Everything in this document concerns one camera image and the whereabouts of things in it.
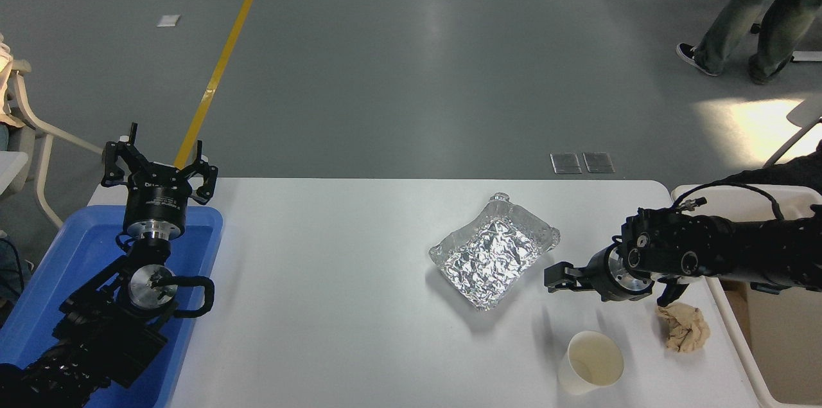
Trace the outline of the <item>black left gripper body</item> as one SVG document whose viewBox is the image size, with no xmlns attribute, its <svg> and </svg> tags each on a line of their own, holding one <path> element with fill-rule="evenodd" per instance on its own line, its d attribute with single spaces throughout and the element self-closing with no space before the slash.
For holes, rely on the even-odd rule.
<svg viewBox="0 0 822 408">
<path fill-rule="evenodd" d="M 149 220 L 185 226 L 188 198 L 193 189 L 179 169 L 165 164 L 132 169 L 127 189 L 124 226 Z"/>
</svg>

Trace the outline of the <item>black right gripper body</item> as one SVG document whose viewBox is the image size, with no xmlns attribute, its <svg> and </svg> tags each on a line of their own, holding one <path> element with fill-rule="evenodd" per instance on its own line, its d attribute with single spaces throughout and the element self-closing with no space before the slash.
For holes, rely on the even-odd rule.
<svg viewBox="0 0 822 408">
<path fill-rule="evenodd" d="M 588 281 L 602 302 L 633 299 L 633 276 L 625 267 L 617 244 L 595 254 L 588 267 L 592 268 Z"/>
</svg>

